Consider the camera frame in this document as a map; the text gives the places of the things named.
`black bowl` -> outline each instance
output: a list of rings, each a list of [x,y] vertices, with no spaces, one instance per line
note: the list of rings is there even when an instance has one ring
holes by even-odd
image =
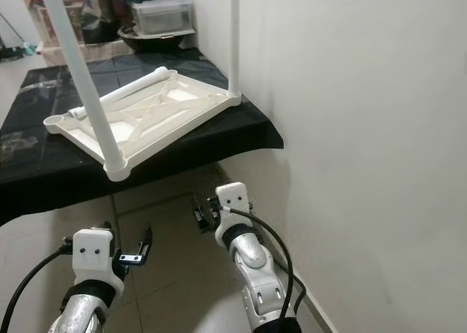
[[[153,39],[141,38],[134,32],[132,26],[122,26],[118,30],[118,36],[127,46],[139,53],[172,53],[179,50],[178,45],[184,35],[171,37],[155,37]]]

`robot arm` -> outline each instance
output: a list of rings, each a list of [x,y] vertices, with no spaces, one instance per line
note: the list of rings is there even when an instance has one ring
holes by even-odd
[[[254,333],[300,333],[294,312],[289,307],[284,320],[280,313],[285,301],[284,286],[274,272],[269,250],[256,237],[252,222],[244,216],[219,208],[228,206],[248,213],[247,189],[243,183],[230,183],[216,188],[215,204],[220,225],[215,232],[218,245],[224,247],[239,268],[245,282],[244,307]]]
[[[125,288],[123,281],[128,266],[146,262],[153,233],[148,226],[139,241],[135,255],[122,255],[115,249],[110,225],[82,229],[73,236],[74,286],[62,301],[62,314],[48,333],[101,333],[107,311]]]

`floor tile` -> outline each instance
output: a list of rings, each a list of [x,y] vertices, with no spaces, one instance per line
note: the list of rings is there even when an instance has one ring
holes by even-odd
[[[142,333],[136,302],[131,302],[116,310],[110,310],[104,332]]]
[[[144,333],[250,333],[241,283],[182,281],[138,299]]]
[[[177,175],[131,188],[115,194],[115,204],[119,213],[143,205],[170,199],[182,194],[198,193],[211,196],[215,187],[224,183],[215,164],[201,166]]]
[[[0,228],[0,317],[14,290],[28,272],[57,250],[62,238],[83,228],[99,225],[111,215],[108,199],[77,204],[49,213],[25,215]],[[23,292],[10,332],[46,332],[58,317],[63,295],[74,284],[71,256],[61,256],[40,271]],[[134,301],[132,275],[127,291],[116,307]],[[28,320],[21,318],[27,315]]]
[[[173,283],[210,278],[234,268],[214,235],[199,233],[187,198],[131,213],[119,222],[125,249],[136,244],[147,223],[153,227],[150,257],[133,270],[138,298]]]

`clear plastic container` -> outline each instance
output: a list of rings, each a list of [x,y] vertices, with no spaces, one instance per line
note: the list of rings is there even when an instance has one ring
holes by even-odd
[[[44,42],[44,47],[59,46],[55,30],[50,22],[47,8],[44,6],[43,0],[24,0],[28,11],[31,14],[32,20],[36,25],[37,31]],[[83,43],[81,32],[81,11],[84,6],[84,0],[63,0],[66,12],[72,22],[74,33],[79,43]]]
[[[174,32],[193,30],[190,0],[155,0],[132,3],[136,24],[135,30],[141,36],[168,36]]]

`tiled floor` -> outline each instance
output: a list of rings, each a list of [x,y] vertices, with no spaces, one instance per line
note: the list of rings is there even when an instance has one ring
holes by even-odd
[[[8,88],[1,98],[0,123],[27,68],[40,64],[40,59],[27,59],[31,62],[17,66],[0,64],[0,88]],[[227,252],[217,246],[213,234],[200,235],[188,198],[173,198],[193,191],[209,195],[222,182],[213,166],[204,166],[115,195],[117,210],[122,214],[123,250],[135,251],[148,222],[153,226],[154,243],[147,264],[131,270],[126,278],[126,291],[111,310],[106,332],[251,332],[240,297],[242,283]],[[153,202],[159,203],[131,211]],[[58,248],[63,236],[112,219],[110,198],[104,197],[25,215],[0,227],[0,317],[19,282]],[[23,292],[9,332],[46,332],[59,314],[61,299],[73,279],[69,256],[45,267]],[[304,305],[298,317],[303,332],[321,332]]]

